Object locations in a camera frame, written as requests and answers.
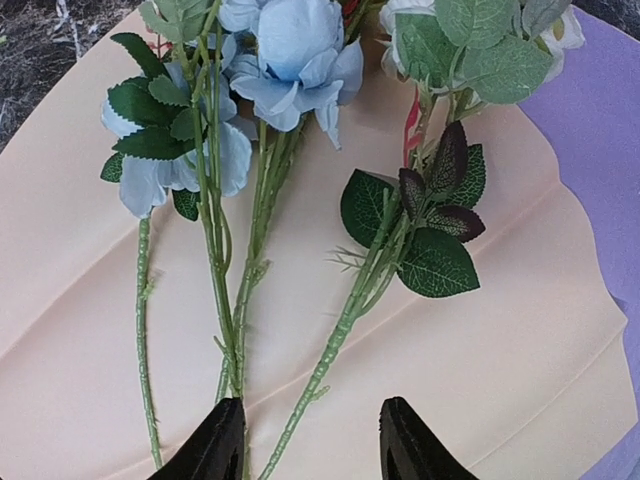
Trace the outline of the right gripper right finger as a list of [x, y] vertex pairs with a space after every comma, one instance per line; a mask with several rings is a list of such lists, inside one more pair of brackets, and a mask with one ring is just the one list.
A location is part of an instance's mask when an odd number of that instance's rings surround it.
[[379, 433], [384, 480], [477, 480], [403, 397], [384, 400]]

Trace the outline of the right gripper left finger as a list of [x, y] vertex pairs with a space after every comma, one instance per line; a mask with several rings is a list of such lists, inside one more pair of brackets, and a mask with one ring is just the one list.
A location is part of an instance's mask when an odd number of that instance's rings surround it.
[[220, 400], [152, 480], [241, 479], [245, 426], [242, 400]]

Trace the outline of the peach and green wrapping paper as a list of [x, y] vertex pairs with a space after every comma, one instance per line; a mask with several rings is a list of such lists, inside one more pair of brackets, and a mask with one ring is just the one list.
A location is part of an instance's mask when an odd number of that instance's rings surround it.
[[[610, 297], [589, 218], [560, 178], [557, 154], [522, 104], [488, 105], [462, 124], [484, 182], [484, 232], [466, 243], [477, 289], [426, 298], [399, 279], [359, 319], [270, 478], [262, 471], [338, 320], [365, 248], [345, 229], [343, 191], [357, 171], [402, 165], [413, 84], [382, 67], [387, 1], [337, 1], [362, 86], [339, 108], [334, 146], [306, 115], [248, 303], [244, 395], [220, 394], [223, 356], [204, 229], [172, 203], [151, 219], [147, 342], [165, 464], [224, 398], [246, 426], [241, 479], [383, 479], [379, 416], [403, 397], [477, 479], [578, 479], [639, 413], [582, 419], [581, 374], [625, 366], [611, 348], [627, 319]], [[250, 33], [223, 26], [223, 75], [250, 129], [247, 184], [222, 201], [231, 230], [232, 318], [246, 261], [259, 163], [259, 119], [230, 86]], [[101, 172], [116, 136], [102, 123], [109, 88], [140, 70], [113, 41], [150, 33], [139, 10], [45, 98], [1, 157], [1, 475], [5, 479], [152, 479], [136, 349], [138, 221]]]

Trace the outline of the small blue flower stem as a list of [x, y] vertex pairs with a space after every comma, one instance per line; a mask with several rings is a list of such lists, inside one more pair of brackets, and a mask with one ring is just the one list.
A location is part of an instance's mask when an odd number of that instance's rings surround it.
[[157, 471], [165, 462], [150, 381], [147, 313], [153, 288], [151, 219], [167, 203], [203, 226], [223, 356], [218, 391], [240, 389], [227, 285], [232, 238], [222, 201], [247, 184], [252, 145], [223, 75], [233, 52], [219, 9], [216, 1], [142, 3], [140, 15], [157, 40], [150, 43], [133, 32], [113, 36], [140, 72], [109, 88], [101, 112], [103, 125], [117, 138], [101, 177], [118, 185], [122, 204], [138, 221], [136, 349]]

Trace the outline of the blue fake flower stem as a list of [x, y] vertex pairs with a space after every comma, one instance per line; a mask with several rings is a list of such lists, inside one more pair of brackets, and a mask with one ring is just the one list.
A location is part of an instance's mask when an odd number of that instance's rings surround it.
[[255, 50], [236, 58], [231, 89], [253, 104], [259, 119], [259, 163], [250, 240], [233, 314], [234, 396], [244, 395], [248, 303], [266, 266], [263, 248], [273, 205], [286, 179], [304, 119], [313, 113], [334, 146], [339, 108], [362, 86], [364, 55], [359, 41], [347, 42], [337, 1], [226, 1], [222, 26], [250, 33]]

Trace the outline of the white and red flower stem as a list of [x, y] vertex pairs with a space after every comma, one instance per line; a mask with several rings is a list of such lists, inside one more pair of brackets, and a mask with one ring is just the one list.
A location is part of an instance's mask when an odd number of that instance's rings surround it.
[[387, 1], [383, 69], [413, 84], [397, 177], [353, 173], [340, 214], [364, 254], [340, 261], [356, 280], [295, 407], [262, 471], [270, 478], [355, 323], [399, 279], [426, 298], [475, 290], [466, 243], [484, 232], [475, 212], [484, 182], [469, 174], [479, 148], [463, 120], [488, 105], [524, 100], [556, 78], [566, 50], [584, 35], [567, 1]]

